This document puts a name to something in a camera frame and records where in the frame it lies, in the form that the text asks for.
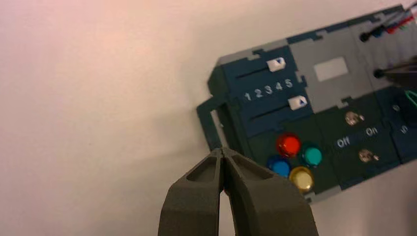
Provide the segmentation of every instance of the red button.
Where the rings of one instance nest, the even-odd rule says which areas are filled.
[[[276,148],[279,154],[293,157],[300,151],[301,142],[294,134],[284,134],[276,140]]]

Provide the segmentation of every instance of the number label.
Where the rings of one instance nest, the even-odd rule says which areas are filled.
[[[278,83],[276,83],[276,90],[282,90],[282,86],[281,86],[281,84],[278,82]]]
[[[260,89],[255,89],[256,97],[263,97],[262,91]]]
[[[245,93],[245,97],[246,97],[246,99],[248,99],[248,101],[252,101],[252,99],[250,99],[250,94]]]
[[[267,94],[272,94],[272,89],[271,89],[271,87],[270,86],[265,86],[265,92],[267,93]]]
[[[407,126],[405,126],[405,125],[403,125],[403,126],[401,127],[401,132],[402,132],[403,134],[406,134],[406,133],[407,133],[407,131],[408,131],[408,127],[407,127]]]
[[[284,89],[283,86],[286,87],[286,88],[292,88],[294,85],[293,85],[293,82],[291,82],[290,79],[286,79],[286,80],[284,80],[283,85],[281,85],[280,82],[276,82],[275,89],[277,91],[281,91],[281,90]],[[272,87],[270,85],[266,85],[266,86],[264,86],[264,88],[261,88],[261,89],[257,88],[257,89],[254,90],[254,92],[255,92],[254,94],[253,93],[248,93],[248,92],[245,93],[244,94],[245,100],[252,101],[252,98],[253,98],[252,95],[255,96],[254,99],[256,100],[256,98],[261,98],[261,97],[273,94],[274,93],[273,85],[272,85]]]

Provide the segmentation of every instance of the printed number 3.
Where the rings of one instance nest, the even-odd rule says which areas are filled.
[[[270,86],[265,86],[265,90],[266,90],[266,93],[267,94],[272,94],[272,89],[271,89],[271,87]]]

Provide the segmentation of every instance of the green button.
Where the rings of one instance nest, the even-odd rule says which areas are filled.
[[[304,152],[304,159],[309,165],[317,166],[322,161],[322,152],[315,147],[309,147]]]

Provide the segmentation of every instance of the control panel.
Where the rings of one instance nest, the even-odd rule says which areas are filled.
[[[417,26],[409,21],[361,41],[401,12],[385,9],[220,58],[208,81],[213,97],[197,109],[209,147],[228,145],[310,201],[416,159],[417,92],[373,72],[417,55]]]

